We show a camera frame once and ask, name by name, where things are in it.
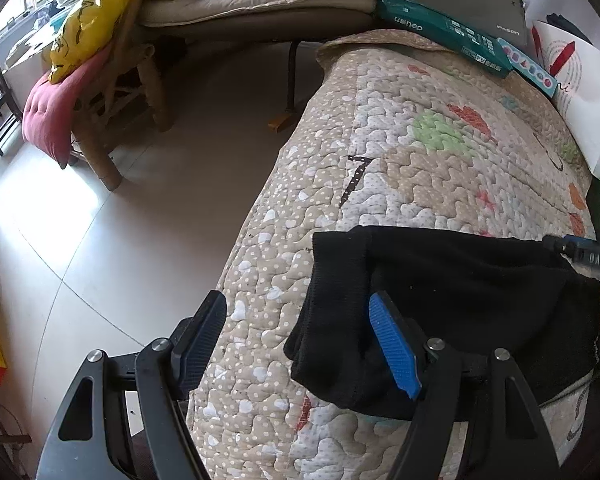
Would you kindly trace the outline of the quilted patterned bedspread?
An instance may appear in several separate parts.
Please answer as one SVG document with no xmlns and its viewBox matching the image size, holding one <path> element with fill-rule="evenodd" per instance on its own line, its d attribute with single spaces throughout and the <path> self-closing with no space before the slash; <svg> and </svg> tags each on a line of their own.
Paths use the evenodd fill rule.
<svg viewBox="0 0 600 480">
<path fill-rule="evenodd" d="M 396 29 L 341 38 L 317 57 L 324 81 L 228 257 L 226 322 L 189 398 L 189 432 L 215 479 L 382 479 L 406 435 L 406 422 L 337 408 L 291 379 L 283 346 L 316 232 L 594 235 L 588 167 L 521 76 L 493 77 Z"/>
</svg>

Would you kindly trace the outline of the black pants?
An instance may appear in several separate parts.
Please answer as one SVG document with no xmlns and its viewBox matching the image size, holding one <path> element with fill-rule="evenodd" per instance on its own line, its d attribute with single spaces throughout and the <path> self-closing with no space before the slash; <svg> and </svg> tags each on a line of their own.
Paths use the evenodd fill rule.
<svg viewBox="0 0 600 480">
<path fill-rule="evenodd" d="M 370 326 L 385 292 L 425 335 L 469 353 L 458 419 L 480 391 L 491 350 L 508 350 L 535 399 L 585 377 L 597 361 L 600 282 L 535 240 L 393 226 L 313 237 L 314 265 L 285 356 L 291 376 L 319 399 L 361 414 L 412 418 Z"/>
</svg>

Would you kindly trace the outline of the yellow printed bag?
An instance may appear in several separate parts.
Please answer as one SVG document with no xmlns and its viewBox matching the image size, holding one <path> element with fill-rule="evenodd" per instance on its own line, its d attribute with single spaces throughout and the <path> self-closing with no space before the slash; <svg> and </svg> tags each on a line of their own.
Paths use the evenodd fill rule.
<svg viewBox="0 0 600 480">
<path fill-rule="evenodd" d="M 81 0 L 50 47 L 48 82 L 59 84 L 108 44 L 130 0 Z"/>
</svg>

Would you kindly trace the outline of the light blue toy box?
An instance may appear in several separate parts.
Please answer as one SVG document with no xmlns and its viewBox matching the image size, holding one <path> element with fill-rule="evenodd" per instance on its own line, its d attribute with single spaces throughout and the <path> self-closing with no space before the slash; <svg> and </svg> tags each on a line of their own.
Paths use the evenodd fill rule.
<svg viewBox="0 0 600 480">
<path fill-rule="evenodd" d="M 557 81 L 544 68 L 505 39 L 498 37 L 498 44 L 507 56 L 510 65 L 518 74 L 540 89 L 548 98 L 552 98 L 557 89 Z"/>
</svg>

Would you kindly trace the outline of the white paper shopping bag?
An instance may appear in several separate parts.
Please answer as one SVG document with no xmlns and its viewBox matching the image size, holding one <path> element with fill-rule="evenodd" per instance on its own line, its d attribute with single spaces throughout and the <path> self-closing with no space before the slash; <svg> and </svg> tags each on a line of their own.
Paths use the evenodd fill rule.
<svg viewBox="0 0 600 480">
<path fill-rule="evenodd" d="M 558 82 L 554 104 L 600 180 L 600 14 L 588 0 L 522 0 L 535 54 Z"/>
</svg>

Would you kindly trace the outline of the pink seat cushion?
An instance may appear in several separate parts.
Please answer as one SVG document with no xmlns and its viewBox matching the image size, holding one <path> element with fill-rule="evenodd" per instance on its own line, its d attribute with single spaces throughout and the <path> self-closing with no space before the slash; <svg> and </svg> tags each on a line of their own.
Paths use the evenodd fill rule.
<svg viewBox="0 0 600 480">
<path fill-rule="evenodd" d="M 109 58 L 111 44 L 83 63 L 58 84 L 43 75 L 31 89 L 22 115 L 22 136 L 61 169 L 68 165 L 71 125 L 80 94 L 95 79 Z"/>
</svg>

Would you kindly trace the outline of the green paper ream package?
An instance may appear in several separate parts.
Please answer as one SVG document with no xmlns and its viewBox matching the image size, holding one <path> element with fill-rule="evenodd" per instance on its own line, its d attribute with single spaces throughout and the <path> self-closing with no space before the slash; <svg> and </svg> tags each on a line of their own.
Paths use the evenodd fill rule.
<svg viewBox="0 0 600 480">
<path fill-rule="evenodd" d="M 513 69 L 498 40 L 413 0 L 377 0 L 376 14 L 409 32 L 416 32 L 500 78 Z"/>
</svg>

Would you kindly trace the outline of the wooden bamboo chair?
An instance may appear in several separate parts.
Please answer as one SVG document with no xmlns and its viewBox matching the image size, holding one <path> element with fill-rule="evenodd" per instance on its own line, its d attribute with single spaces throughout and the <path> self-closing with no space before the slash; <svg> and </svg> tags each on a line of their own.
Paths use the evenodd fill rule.
<svg viewBox="0 0 600 480">
<path fill-rule="evenodd" d="M 107 61 L 80 93 L 72 121 L 78 147 L 71 154 L 87 162 L 109 191 L 120 185 L 122 175 L 110 158 L 120 140 L 106 131 L 108 122 L 136 99 L 144 98 L 160 131 L 173 125 L 154 61 L 155 47 L 143 40 L 137 26 L 143 1 L 130 0 L 118 19 Z"/>
</svg>

